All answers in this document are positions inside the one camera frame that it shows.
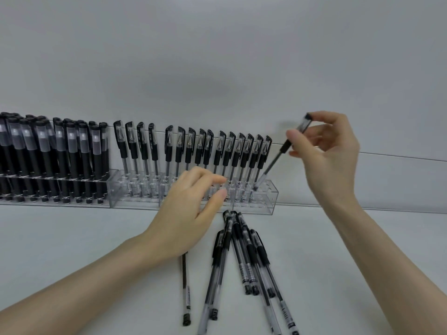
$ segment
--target person's left hand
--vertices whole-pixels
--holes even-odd
[[[145,268],[186,253],[204,236],[227,191],[217,191],[202,211],[200,201],[213,184],[225,181],[225,177],[200,167],[180,175],[148,229],[131,239]]]

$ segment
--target hand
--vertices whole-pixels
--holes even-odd
[[[309,127],[304,134],[288,130],[286,135],[294,149],[289,154],[303,160],[309,187],[323,208],[326,204],[356,202],[354,176],[360,145],[348,118],[325,111],[310,115],[325,124]]]
[[[148,229],[133,239],[145,268],[186,253],[204,236],[227,191],[217,191],[202,211],[200,201],[211,185],[225,181],[225,177],[200,167],[180,175]]]

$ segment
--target white table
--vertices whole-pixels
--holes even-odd
[[[369,211],[401,249],[447,291],[447,215]],[[155,212],[0,206],[0,310],[87,265],[142,232]],[[321,208],[278,206],[273,216],[245,215],[258,230],[302,335],[391,334],[371,291]],[[83,335],[195,334],[210,275],[217,215],[190,251],[192,325],[181,326],[179,261],[149,273]],[[278,321],[287,334],[273,301]],[[270,334],[260,297],[243,294],[230,248],[219,320],[210,335]]]

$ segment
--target person's left arm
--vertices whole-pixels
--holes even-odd
[[[0,312],[2,335],[71,335],[105,311],[141,276],[187,252],[203,237],[226,197],[200,201],[225,178],[194,167],[172,186],[148,229],[97,261]]]

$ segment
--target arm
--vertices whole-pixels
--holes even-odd
[[[396,334],[446,334],[447,296],[413,264],[354,195],[359,143],[343,114],[310,113],[325,124],[305,134],[287,132],[302,158],[309,186],[342,237],[348,251]]]
[[[195,167],[172,186],[148,229],[104,257],[0,312],[3,335],[75,334],[151,268],[176,258],[205,234],[227,193],[200,212],[213,183],[225,178]]]

